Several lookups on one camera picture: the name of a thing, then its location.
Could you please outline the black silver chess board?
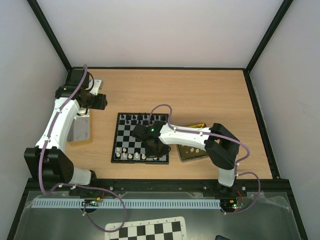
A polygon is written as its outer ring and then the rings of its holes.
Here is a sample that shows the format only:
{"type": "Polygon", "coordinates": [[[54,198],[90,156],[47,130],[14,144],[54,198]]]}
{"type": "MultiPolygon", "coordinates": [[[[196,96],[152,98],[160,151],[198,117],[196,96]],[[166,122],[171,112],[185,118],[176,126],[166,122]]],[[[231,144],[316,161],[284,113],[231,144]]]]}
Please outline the black silver chess board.
{"type": "Polygon", "coordinates": [[[167,121],[167,113],[154,113],[149,118],[149,113],[129,113],[120,112],[117,115],[114,143],[111,155],[111,163],[115,164],[169,164],[169,155],[163,155],[160,158],[147,157],[144,144],[132,136],[132,131],[137,124],[149,126],[155,120],[167,121]],[[123,148],[126,148],[127,157],[123,158],[123,148]],[[139,158],[135,158],[135,153],[139,153],[139,158]],[[128,159],[128,154],[132,154],[132,159],[128,159]],[[142,159],[142,154],[145,154],[146,159],[142,159]]]}

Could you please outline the silver gold tin lid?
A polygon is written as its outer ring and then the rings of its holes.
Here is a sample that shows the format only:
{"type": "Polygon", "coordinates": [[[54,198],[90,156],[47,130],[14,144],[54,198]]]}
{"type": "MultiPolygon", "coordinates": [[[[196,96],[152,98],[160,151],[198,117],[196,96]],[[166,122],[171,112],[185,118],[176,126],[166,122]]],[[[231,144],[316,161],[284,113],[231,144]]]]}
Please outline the silver gold tin lid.
{"type": "Polygon", "coordinates": [[[89,109],[81,108],[76,113],[67,135],[71,145],[82,145],[91,141],[92,123],[89,109]]]}

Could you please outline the gold tin with pieces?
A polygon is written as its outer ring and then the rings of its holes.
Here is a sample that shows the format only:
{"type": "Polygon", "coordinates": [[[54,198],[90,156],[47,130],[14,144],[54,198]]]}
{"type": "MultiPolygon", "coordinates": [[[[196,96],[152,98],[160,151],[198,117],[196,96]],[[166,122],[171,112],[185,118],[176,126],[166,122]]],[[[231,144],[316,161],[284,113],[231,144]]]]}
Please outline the gold tin with pieces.
{"type": "Polygon", "coordinates": [[[181,144],[177,144],[176,148],[179,155],[179,159],[182,163],[200,160],[208,157],[207,152],[199,148],[181,144]]]}

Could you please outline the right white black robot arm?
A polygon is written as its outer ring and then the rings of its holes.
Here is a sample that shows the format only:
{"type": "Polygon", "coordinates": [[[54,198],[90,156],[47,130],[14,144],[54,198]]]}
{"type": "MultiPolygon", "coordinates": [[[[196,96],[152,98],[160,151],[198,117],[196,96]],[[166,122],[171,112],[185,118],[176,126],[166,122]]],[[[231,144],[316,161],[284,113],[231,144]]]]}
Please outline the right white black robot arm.
{"type": "Polygon", "coordinates": [[[240,142],[219,123],[212,127],[192,128],[154,121],[150,126],[137,124],[131,134],[144,144],[145,155],[159,158],[170,151],[170,145],[184,145],[207,153],[218,167],[218,191],[229,196],[236,189],[236,158],[240,142]]]}

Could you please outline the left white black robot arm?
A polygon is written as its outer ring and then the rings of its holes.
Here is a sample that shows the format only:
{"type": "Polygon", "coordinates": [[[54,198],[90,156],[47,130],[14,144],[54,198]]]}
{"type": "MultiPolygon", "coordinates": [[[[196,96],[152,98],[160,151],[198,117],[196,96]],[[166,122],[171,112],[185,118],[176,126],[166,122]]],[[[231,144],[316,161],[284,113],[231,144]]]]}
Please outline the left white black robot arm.
{"type": "Polygon", "coordinates": [[[35,147],[28,147],[24,159],[32,178],[38,181],[44,195],[50,193],[44,182],[55,182],[56,187],[72,189],[89,186],[96,178],[93,170],[74,166],[65,148],[72,123],[80,109],[104,110],[108,104],[105,94],[99,93],[102,82],[95,80],[88,66],[74,69],[65,83],[55,92],[52,115],[35,147]]]}

